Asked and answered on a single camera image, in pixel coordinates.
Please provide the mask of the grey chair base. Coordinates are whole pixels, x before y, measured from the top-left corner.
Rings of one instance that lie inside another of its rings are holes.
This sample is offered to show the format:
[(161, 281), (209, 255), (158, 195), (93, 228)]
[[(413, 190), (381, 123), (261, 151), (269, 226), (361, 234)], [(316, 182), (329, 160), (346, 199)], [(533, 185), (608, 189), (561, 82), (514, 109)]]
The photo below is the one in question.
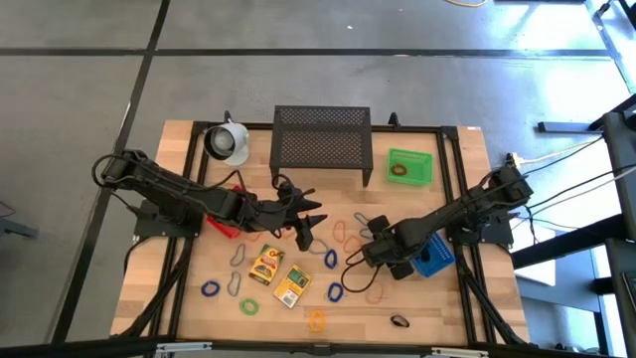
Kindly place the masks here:
[(0, 238), (4, 235), (15, 234), (28, 239), (36, 239), (39, 231), (23, 224), (9, 220), (16, 210), (0, 201)]

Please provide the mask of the silver metal bracket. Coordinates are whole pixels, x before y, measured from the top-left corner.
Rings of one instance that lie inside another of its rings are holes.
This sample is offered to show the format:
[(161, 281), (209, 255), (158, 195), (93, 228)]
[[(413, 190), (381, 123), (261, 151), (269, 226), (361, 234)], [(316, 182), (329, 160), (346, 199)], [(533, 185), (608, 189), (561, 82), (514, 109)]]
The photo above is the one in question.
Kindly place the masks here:
[(156, 354), (172, 354), (179, 352), (206, 351), (213, 348), (212, 342), (171, 342), (156, 346)]
[(487, 351), (451, 347), (432, 347), (430, 355), (445, 358), (490, 358)]

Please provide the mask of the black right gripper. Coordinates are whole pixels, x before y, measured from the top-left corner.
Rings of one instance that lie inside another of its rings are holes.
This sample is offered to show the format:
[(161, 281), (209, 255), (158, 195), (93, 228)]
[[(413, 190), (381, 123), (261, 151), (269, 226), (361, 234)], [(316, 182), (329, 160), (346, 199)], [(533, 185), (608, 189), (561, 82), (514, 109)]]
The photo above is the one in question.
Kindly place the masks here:
[(378, 216), (367, 225), (373, 240), (364, 244), (364, 252), (357, 249), (345, 259), (344, 271), (358, 265), (376, 267), (369, 282), (361, 288), (351, 288), (348, 292), (365, 292), (375, 283), (377, 276), (386, 265), (395, 280), (401, 280), (414, 273), (410, 261), (423, 247), (423, 228), (420, 219), (403, 219), (390, 225), (386, 216)]

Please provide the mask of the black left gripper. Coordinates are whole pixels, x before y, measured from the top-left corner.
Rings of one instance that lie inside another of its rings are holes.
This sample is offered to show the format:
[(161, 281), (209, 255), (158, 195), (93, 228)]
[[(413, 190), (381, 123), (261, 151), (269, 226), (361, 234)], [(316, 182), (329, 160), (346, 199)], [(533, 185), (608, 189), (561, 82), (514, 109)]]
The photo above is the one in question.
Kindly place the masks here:
[(307, 215), (301, 218), (301, 212), (318, 209), (321, 203), (306, 199), (307, 195), (314, 193), (314, 189), (303, 191), (295, 187), (291, 182), (279, 182), (274, 186), (278, 199), (257, 200), (255, 194), (247, 194), (246, 202), (249, 204), (251, 219), (260, 225), (265, 231), (276, 233), (280, 229), (293, 228), (296, 232), (296, 244), (301, 252), (307, 252), (313, 242), (311, 229), (328, 216)]

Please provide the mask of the black mesh shelf riser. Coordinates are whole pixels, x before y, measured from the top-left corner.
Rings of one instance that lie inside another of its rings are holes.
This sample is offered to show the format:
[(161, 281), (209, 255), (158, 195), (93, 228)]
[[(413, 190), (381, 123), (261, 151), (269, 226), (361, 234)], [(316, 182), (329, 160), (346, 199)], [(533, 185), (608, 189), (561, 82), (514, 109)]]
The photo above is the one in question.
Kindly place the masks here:
[(363, 106), (278, 105), (269, 159), (282, 168), (352, 169), (368, 186), (374, 169), (371, 110)]

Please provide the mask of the red plastic basket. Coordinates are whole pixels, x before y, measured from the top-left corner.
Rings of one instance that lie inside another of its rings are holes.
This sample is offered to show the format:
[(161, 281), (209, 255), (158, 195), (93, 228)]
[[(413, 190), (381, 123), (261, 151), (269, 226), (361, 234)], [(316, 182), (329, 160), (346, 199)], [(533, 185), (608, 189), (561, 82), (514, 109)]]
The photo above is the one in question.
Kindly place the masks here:
[(206, 221), (228, 239), (235, 239), (243, 234), (243, 231), (241, 229), (221, 224), (213, 219), (211, 216), (207, 216)]

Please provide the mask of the blue plastic basket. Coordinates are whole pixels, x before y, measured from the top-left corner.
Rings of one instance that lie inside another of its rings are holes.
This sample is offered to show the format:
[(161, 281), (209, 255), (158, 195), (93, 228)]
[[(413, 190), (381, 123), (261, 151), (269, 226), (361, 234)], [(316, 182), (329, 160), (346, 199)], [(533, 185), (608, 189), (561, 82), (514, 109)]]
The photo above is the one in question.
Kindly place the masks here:
[(424, 277), (432, 277), (455, 263), (454, 255), (437, 233), (432, 236), (423, 249), (429, 250), (431, 260), (428, 263), (423, 262), (419, 258), (420, 252), (419, 255), (411, 261), (411, 264), (414, 269)]

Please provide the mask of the white cylindrical desk lamp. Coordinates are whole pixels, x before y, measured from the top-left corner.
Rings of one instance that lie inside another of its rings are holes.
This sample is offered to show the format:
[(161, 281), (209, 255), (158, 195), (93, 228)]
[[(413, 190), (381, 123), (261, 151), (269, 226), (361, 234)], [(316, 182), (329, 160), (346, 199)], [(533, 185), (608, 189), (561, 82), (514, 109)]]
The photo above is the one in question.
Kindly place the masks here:
[(204, 135), (207, 154), (231, 167), (240, 167), (247, 161), (248, 143), (246, 127), (232, 121), (209, 128)]

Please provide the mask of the green plastic basket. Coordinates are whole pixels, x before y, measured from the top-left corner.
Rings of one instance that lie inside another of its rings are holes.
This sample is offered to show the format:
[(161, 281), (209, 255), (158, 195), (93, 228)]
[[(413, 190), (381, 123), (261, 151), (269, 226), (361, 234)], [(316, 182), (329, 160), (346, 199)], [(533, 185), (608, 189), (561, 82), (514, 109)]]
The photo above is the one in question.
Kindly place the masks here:
[[(407, 168), (404, 176), (394, 176), (391, 167), (401, 163)], [(388, 180), (411, 186), (423, 186), (432, 183), (432, 155), (426, 152), (390, 148), (387, 164)]]

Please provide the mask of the yellow green crayon box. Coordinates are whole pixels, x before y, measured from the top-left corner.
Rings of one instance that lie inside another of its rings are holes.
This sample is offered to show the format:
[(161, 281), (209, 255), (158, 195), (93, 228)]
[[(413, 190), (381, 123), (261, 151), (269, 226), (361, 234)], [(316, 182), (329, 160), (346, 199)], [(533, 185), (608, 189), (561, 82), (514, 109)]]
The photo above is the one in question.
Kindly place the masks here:
[(276, 297), (287, 308), (293, 308), (309, 286), (312, 277), (298, 265), (292, 265), (279, 285), (274, 289)]
[(264, 245), (251, 266), (248, 276), (265, 286), (269, 286), (273, 282), (285, 255), (286, 252), (277, 247)]

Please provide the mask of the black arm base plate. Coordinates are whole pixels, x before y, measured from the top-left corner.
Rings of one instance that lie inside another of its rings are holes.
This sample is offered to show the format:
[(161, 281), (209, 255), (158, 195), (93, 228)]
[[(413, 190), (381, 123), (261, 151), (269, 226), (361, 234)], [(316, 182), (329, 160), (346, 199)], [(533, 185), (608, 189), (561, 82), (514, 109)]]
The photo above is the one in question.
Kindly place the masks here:
[(182, 222), (161, 214), (159, 207), (148, 200), (142, 200), (136, 215), (133, 234), (140, 238), (150, 237), (197, 237), (201, 232), (203, 215), (189, 212)]
[(510, 229), (511, 215), (507, 209), (491, 209), (470, 213), (451, 221), (446, 227), (449, 241), (462, 245), (510, 245), (514, 239)]

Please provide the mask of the black rig crossbar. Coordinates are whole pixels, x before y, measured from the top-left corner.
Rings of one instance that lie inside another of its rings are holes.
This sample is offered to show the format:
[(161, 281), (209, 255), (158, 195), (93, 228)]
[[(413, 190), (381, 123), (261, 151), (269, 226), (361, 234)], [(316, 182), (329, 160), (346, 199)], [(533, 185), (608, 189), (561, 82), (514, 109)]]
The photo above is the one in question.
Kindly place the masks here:
[[(155, 353), (160, 343), (171, 342), (212, 342), (215, 350), (235, 350), (254, 352), (287, 352), (327, 357), (335, 354), (398, 354), (431, 356), (432, 347), (427, 345), (383, 345), (347, 343), (284, 343), (254, 341), (176, 341), (170, 335), (152, 337), (114, 337), (100, 340), (48, 343), (38, 345), (0, 347), (0, 358), (126, 358)], [(562, 350), (540, 349), (531, 345), (502, 345), (474, 343), (467, 346), (451, 347), (482, 350), (490, 358), (616, 358), (613, 356), (576, 353)]]

